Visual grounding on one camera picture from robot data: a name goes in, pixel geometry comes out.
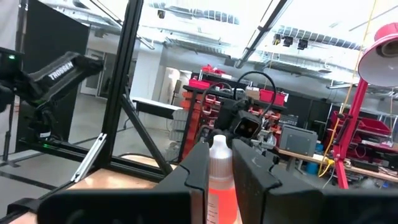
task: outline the cable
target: cable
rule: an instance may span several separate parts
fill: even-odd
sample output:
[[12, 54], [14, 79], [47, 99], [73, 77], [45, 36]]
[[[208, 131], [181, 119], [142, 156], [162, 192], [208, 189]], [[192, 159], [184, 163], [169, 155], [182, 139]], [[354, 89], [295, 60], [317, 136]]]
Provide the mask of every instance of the cable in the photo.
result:
[[[346, 104], [347, 104], [347, 102], [348, 102], [349, 94], [351, 93], [351, 90], [353, 89], [354, 77], [355, 77], [355, 75], [356, 75], [356, 71], [357, 71], [357, 68], [358, 68], [359, 60], [361, 59], [361, 56], [362, 56], [363, 45], [364, 45], [364, 43], [365, 43], [366, 36], [368, 35], [368, 32], [369, 32], [369, 27], [370, 27], [370, 24], [371, 24], [371, 21], [372, 21], [372, 18], [373, 18], [373, 12], [374, 12], [374, 10], [375, 10], [375, 8], [376, 8], [376, 3], [377, 3], [377, 0], [374, 0], [374, 2], [373, 2], [373, 7], [372, 7], [371, 13], [370, 13], [370, 15], [369, 15], [368, 23], [367, 23], [367, 25], [366, 25], [366, 30], [365, 30], [365, 33], [364, 33], [364, 36], [363, 36], [362, 44], [361, 44], [361, 47], [359, 48], [359, 53], [358, 53], [358, 57], [357, 57], [357, 59], [356, 59], [356, 63], [355, 63], [354, 71], [353, 71], [353, 76], [351, 77], [351, 83], [350, 83], [350, 85], [349, 85], [346, 98], [345, 98], [345, 100], [344, 100], [343, 106], [340, 108], [340, 112], [339, 112], [339, 113], [342, 113], [342, 111], [344, 111], [344, 109], [345, 109], [345, 107], [346, 107]], [[339, 123], [339, 122], [340, 122], [340, 119], [337, 118], [337, 122], [336, 122], [336, 124], [335, 124], [335, 127], [333, 128], [333, 132], [332, 132], [332, 134], [331, 134], [331, 138], [330, 138], [330, 140], [329, 140], [328, 147], [325, 149], [325, 152], [323, 153], [323, 159], [322, 159], [322, 160], [324, 160], [324, 159], [326, 158], [326, 155], [329, 153], [330, 146], [331, 146], [331, 144], [332, 144], [332, 142], [333, 142], [333, 139], [335, 138], [335, 134], [336, 134], [336, 130], [337, 130], [337, 126], [338, 126], [338, 123]], [[318, 170], [318, 176], [319, 176], [319, 177], [321, 176], [320, 174], [321, 174], [322, 172], [323, 172], [323, 171], [322, 171], [322, 163], [321, 163], [321, 164], [319, 165], [319, 170]]]
[[195, 138], [195, 142], [194, 142], [195, 144], [199, 142], [199, 140], [200, 140], [200, 138], [201, 138], [201, 133], [203, 132], [203, 130], [204, 130], [205, 128], [207, 128], [207, 129], [209, 129], [209, 130], [212, 130], [212, 129], [213, 129], [211, 126], [209, 126], [209, 125], [207, 125], [207, 124], [204, 124], [204, 125], [200, 126], [199, 131], [197, 132], [197, 136], [196, 136], [196, 138]]
[[326, 166], [326, 169], [319, 175], [319, 177], [323, 177], [326, 174], [326, 172], [328, 172], [329, 167], [332, 166], [333, 164], [335, 164], [335, 161], [333, 159], [328, 159], [328, 158], [326, 158], [326, 159], [327, 159], [328, 165]]
[[356, 156], [358, 156], [358, 158], [360, 158], [360, 159], [364, 158], [366, 156], [366, 148], [364, 148], [364, 152], [363, 152], [362, 156], [360, 156], [358, 154], [357, 148], [358, 148], [358, 146], [356, 146], [355, 149], [354, 149]]
[[328, 181], [323, 185], [322, 189], [324, 189], [324, 188], [329, 184], [329, 182], [332, 180], [333, 175], [335, 174], [335, 171], [336, 171], [336, 167], [333, 167], [333, 170], [331, 171], [331, 174], [330, 174], [330, 178], [329, 178]]
[[246, 75], [249, 75], [249, 74], [260, 74], [260, 75], [263, 75], [263, 76], [265, 76], [265, 77], [269, 80], [269, 82], [270, 82], [271, 85], [272, 85], [272, 90], [273, 90], [274, 94], [273, 94], [273, 96], [272, 96], [271, 102], [268, 104], [267, 108], [265, 108], [264, 111], [263, 111], [262, 114], [261, 114], [261, 116], [264, 116], [264, 115], [269, 111], [269, 109], [274, 105], [275, 99], [276, 99], [276, 94], [277, 94], [276, 86], [275, 86], [274, 81], [272, 80], [272, 78], [271, 78], [269, 75], [265, 74], [264, 72], [250, 71], [250, 72], [246, 72], [246, 73], [243, 74], [241, 77], [239, 77], [238, 80], [236, 81], [236, 86], [235, 86], [235, 89], [234, 89], [233, 98], [234, 98], [234, 100], [238, 100], [238, 99], [236, 99], [236, 89], [238, 88], [238, 83], [239, 83]]

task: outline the robotic arm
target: robotic arm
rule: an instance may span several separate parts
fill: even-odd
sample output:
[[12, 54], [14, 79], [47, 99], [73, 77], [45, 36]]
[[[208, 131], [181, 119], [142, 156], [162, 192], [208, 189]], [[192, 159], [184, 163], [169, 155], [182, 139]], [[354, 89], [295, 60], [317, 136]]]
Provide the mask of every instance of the robotic arm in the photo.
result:
[[35, 108], [54, 103], [68, 94], [85, 78], [98, 74], [103, 63], [74, 52], [67, 52], [50, 65], [35, 73], [25, 73], [10, 60], [15, 58], [12, 52], [0, 49], [0, 56], [6, 63], [0, 65], [0, 84], [2, 93], [7, 89]]
[[22, 55], [0, 48], [0, 112], [12, 103], [14, 95], [36, 109], [30, 127], [42, 133], [51, 133], [56, 122], [52, 108], [84, 79], [98, 74], [103, 62], [74, 52], [67, 52], [35, 73], [21, 70]]

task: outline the white bottle cap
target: white bottle cap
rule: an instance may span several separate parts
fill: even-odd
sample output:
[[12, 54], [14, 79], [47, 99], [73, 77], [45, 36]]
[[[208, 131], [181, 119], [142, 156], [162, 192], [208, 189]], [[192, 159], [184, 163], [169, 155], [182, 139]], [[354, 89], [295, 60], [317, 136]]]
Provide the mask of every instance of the white bottle cap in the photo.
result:
[[218, 182], [233, 180], [232, 150], [226, 145], [224, 135], [216, 135], [210, 148], [210, 179]]

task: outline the workbench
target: workbench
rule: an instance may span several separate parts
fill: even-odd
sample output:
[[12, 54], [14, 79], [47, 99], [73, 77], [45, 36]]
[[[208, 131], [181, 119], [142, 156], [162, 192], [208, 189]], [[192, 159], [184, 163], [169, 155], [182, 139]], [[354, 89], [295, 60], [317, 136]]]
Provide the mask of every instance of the workbench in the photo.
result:
[[[168, 131], [168, 120], [173, 120], [174, 111], [182, 110], [179, 106], [169, 105], [141, 97], [133, 97], [131, 98], [131, 101], [135, 105], [136, 113], [139, 115], [140, 120], [147, 128]], [[125, 120], [123, 126], [124, 129], [127, 128], [128, 121], [129, 119]]]
[[[289, 163], [287, 164], [287, 167], [286, 167], [286, 169], [288, 171], [292, 171], [292, 166], [294, 166], [296, 159], [300, 159], [300, 160], [307, 161], [307, 162], [316, 162], [317, 164], [321, 164], [322, 163], [324, 165], [327, 165], [327, 162], [323, 161], [323, 156], [318, 155], [318, 154], [314, 154], [313, 156], [304, 156], [304, 155], [297, 154], [297, 153], [294, 153], [294, 152], [290, 152], [290, 151], [286, 151], [286, 150], [283, 150], [283, 149], [279, 149], [278, 147], [275, 147], [274, 149], [279, 154], [290, 156]], [[354, 173], [357, 173], [357, 174], [362, 174], [362, 175], [366, 175], [366, 176], [369, 176], [369, 177], [374, 177], [374, 178], [377, 178], [377, 179], [388, 180], [388, 181], [391, 181], [391, 182], [397, 182], [398, 183], [398, 177], [394, 177], [394, 176], [388, 175], [388, 174], [383, 174], [381, 172], [373, 172], [373, 171], [370, 171], [370, 170], [360, 169], [360, 168], [353, 167], [353, 166], [345, 167], [345, 169], [347, 171], [354, 172]]]
[[[150, 166], [158, 167], [155, 160], [144, 157], [127, 155], [122, 156], [124, 159], [129, 159], [136, 162], [141, 162]], [[74, 189], [151, 189], [156, 185], [155, 182], [140, 179], [137, 177], [120, 174], [106, 169], [100, 169], [89, 175], [79, 183], [69, 187], [67, 190]], [[241, 220], [236, 220], [235, 224], [240, 224]], [[19, 218], [10, 222], [10, 224], [36, 224], [36, 214], [27, 212]]]

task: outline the lamp shade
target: lamp shade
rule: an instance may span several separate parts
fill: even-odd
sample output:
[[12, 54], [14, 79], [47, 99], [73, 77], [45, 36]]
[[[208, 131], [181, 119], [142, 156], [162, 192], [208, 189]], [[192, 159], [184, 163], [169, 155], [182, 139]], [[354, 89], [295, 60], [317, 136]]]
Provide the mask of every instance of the lamp shade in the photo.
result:
[[398, 23], [381, 27], [374, 40], [359, 61], [359, 76], [372, 85], [398, 86]]

